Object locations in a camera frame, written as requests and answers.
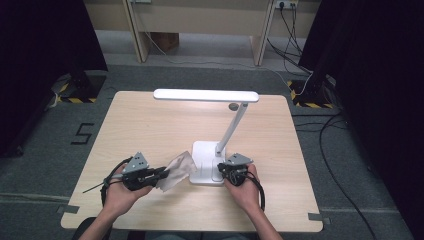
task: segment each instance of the power outlet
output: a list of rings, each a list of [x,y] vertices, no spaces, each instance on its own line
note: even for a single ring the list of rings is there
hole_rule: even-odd
[[[292,9],[292,7],[297,8],[299,0],[278,0],[275,1],[275,8],[280,9],[280,3],[284,3],[283,9]]]

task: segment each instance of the desk lamp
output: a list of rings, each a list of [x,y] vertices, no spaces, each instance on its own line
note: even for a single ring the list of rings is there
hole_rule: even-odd
[[[237,102],[240,106],[221,141],[196,141],[192,157],[197,171],[190,174],[190,182],[198,185],[221,185],[224,182],[217,165],[225,161],[225,145],[243,117],[249,103],[259,101],[259,95],[250,91],[157,89],[153,93],[157,100]]]

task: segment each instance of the wooden table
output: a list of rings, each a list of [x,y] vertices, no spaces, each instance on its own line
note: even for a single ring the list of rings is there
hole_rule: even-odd
[[[99,189],[121,160],[141,151],[153,168],[166,166],[197,140],[219,141],[235,112],[228,103],[158,101],[152,92],[118,92],[106,115],[69,205],[64,228],[77,228],[102,208]],[[261,95],[249,104],[227,144],[227,157],[238,152],[255,161],[265,190],[265,213],[279,232],[318,232],[319,213],[299,141],[282,96]],[[154,189],[114,224],[119,229],[254,231],[225,187],[196,186],[184,179],[163,193]]]

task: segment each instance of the brown box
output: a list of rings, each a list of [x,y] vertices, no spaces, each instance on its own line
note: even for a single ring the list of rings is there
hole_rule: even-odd
[[[152,32],[150,33],[153,41],[162,49],[162,51],[167,52],[173,48],[176,48],[180,43],[180,37],[178,33],[160,33]]]

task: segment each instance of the person's right hand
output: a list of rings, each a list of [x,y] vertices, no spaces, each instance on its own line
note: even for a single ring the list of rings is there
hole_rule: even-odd
[[[247,166],[247,171],[251,172],[255,178],[259,181],[258,173],[256,172],[256,167],[254,164],[249,164]],[[260,208],[259,206],[259,190],[256,185],[248,178],[244,180],[244,183],[238,187],[231,184],[230,181],[224,179],[224,185],[230,192],[234,201],[237,205],[242,208],[245,212],[255,208]]]

